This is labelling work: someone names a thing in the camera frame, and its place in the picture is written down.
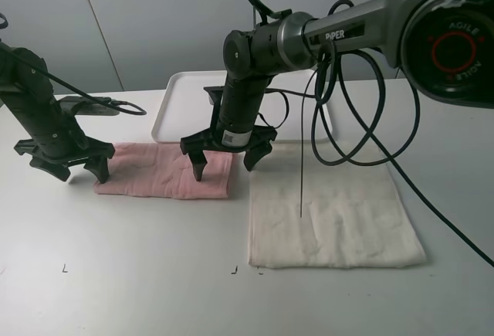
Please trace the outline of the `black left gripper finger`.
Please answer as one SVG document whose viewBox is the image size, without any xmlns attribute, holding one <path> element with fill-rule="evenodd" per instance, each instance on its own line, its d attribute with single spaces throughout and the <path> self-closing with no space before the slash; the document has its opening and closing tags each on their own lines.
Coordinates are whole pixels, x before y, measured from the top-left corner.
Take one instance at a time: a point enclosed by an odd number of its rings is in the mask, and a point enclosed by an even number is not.
<svg viewBox="0 0 494 336">
<path fill-rule="evenodd" d="M 110 177 L 108 158 L 104 156 L 88 158 L 84 168 L 90 171 L 97 178 L 99 183 L 106 183 Z"/>
<path fill-rule="evenodd" d="M 62 182 L 66 182 L 70 176 L 70 170 L 65 165 L 42 164 L 37 166 L 37 168 L 50 174 L 51 176 L 54 176 Z"/>
</svg>

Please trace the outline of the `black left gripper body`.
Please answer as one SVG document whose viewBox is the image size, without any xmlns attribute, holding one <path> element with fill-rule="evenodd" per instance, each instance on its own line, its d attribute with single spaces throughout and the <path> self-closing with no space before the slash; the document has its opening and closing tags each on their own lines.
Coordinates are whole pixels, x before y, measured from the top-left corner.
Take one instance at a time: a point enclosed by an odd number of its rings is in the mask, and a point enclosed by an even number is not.
<svg viewBox="0 0 494 336">
<path fill-rule="evenodd" d="M 50 111 L 16 111 L 17 121 L 30 135 L 14 149 L 52 165 L 63 165 L 80 159 L 111 159 L 115 153 L 111 143 L 98 141 L 84 134 L 76 119 L 66 113 Z"/>
</svg>

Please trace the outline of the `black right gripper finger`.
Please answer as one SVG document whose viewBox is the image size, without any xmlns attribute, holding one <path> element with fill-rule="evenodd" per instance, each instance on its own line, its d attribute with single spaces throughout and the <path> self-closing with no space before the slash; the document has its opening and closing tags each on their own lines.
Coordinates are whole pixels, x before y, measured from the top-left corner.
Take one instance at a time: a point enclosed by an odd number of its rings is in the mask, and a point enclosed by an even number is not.
<svg viewBox="0 0 494 336">
<path fill-rule="evenodd" d="M 270 143 L 261 143 L 249 149 L 244 156 L 243 164 L 247 171 L 252 171 L 255 165 L 270 153 Z"/>
<path fill-rule="evenodd" d="M 201 181 L 202 175 L 208 161 L 203 151 L 191 151 L 188 153 L 189 160 L 192 164 L 193 176 L 196 181 Z"/>
</svg>

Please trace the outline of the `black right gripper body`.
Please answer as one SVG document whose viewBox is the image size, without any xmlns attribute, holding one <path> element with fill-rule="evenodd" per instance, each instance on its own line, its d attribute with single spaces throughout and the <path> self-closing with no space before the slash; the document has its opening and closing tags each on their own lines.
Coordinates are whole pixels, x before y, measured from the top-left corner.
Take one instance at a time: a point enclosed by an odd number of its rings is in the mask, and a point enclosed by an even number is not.
<svg viewBox="0 0 494 336">
<path fill-rule="evenodd" d="M 183 154 L 223 151 L 269 154 L 276 139 L 274 127 L 255 124 L 270 76 L 251 76 L 235 80 L 227 75 L 222 86 L 205 87 L 213 106 L 209 128 L 183 137 Z"/>
</svg>

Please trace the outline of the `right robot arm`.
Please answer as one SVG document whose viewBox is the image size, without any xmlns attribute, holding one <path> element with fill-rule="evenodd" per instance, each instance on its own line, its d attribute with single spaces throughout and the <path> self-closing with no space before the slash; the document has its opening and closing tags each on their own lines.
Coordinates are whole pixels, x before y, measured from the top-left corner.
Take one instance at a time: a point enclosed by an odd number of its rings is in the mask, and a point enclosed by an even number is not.
<svg viewBox="0 0 494 336">
<path fill-rule="evenodd" d="M 493 0 L 371 0 L 316 19 L 305 12 L 274 12 L 249 0 L 261 22 L 234 30 L 223 44 L 225 83 L 209 87 L 209 128 L 181 139 L 201 179 L 206 151 L 243 153 L 252 169 L 272 149 L 273 127 L 256 124 L 272 79 L 335 63 L 340 54 L 375 49 L 411 86 L 442 103 L 493 105 Z"/>
</svg>

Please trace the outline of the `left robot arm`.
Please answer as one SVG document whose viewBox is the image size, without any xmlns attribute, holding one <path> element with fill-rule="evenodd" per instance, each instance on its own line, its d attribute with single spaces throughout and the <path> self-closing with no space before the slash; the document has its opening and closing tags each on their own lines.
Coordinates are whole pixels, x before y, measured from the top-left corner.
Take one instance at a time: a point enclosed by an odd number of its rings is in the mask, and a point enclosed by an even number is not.
<svg viewBox="0 0 494 336">
<path fill-rule="evenodd" d="M 15 151 L 31 155 L 31 167 L 63 182 L 75 165 L 84 165 L 99 182 L 106 182 L 115 149 L 86 136 L 76 120 L 80 110 L 91 108 L 90 101 L 75 96 L 57 100 L 43 70 L 45 60 L 32 51 L 1 44 L 1 101 L 30 135 Z"/>
</svg>

